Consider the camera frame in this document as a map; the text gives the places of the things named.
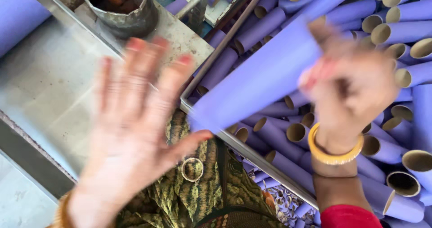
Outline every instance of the hand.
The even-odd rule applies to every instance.
[[[331,29],[320,34],[324,55],[303,72],[299,87],[315,103],[320,121],[317,143],[330,154],[348,153],[357,136],[397,97],[394,64],[380,51],[340,39]]]
[[[102,60],[90,158],[68,206],[74,227],[106,227],[140,190],[212,137],[203,130],[166,144],[166,121],[193,65],[190,55],[181,56],[152,88],[167,45],[162,38],[153,44],[132,38],[118,79],[112,59]]]

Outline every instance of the red sleeve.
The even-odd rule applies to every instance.
[[[375,214],[353,205],[335,205],[321,214],[321,228],[382,228]]]

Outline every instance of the woman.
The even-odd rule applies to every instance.
[[[381,227],[354,157],[363,128],[397,96],[391,60],[330,32],[314,34],[324,56],[299,84],[320,120],[310,145],[316,146],[312,166],[322,227]],[[224,143],[206,130],[188,134],[185,114],[172,113],[193,59],[181,56],[155,82],[167,45],[161,38],[151,44],[131,39],[117,77],[112,60],[102,60],[90,159],[79,184],[61,199],[52,226],[284,227]],[[199,159],[201,169],[182,169],[185,156]],[[199,181],[185,179],[196,173],[202,173]]]

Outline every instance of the patterned clothing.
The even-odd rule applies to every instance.
[[[177,109],[167,122],[167,143],[175,144],[188,133],[186,114]],[[261,188],[221,140],[205,141],[189,157],[203,164],[203,168],[192,162],[185,165],[189,178],[203,171],[197,183],[184,179],[180,163],[138,193],[117,216],[116,227],[190,228],[200,221],[200,227],[216,227],[218,221],[222,227],[226,214],[230,218],[223,227],[285,227],[265,203]]]

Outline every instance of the green patterned fabric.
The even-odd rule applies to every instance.
[[[189,133],[186,114],[176,110],[165,133],[168,144],[185,137]],[[134,197],[117,216],[117,227],[190,228],[209,214],[234,205],[267,216],[270,227],[284,227],[265,203],[260,187],[248,178],[242,164],[222,141],[205,141],[189,157],[198,158],[203,164],[203,175],[197,183],[184,179],[182,162],[179,163]],[[201,165],[185,165],[189,178],[196,178],[201,171]]]

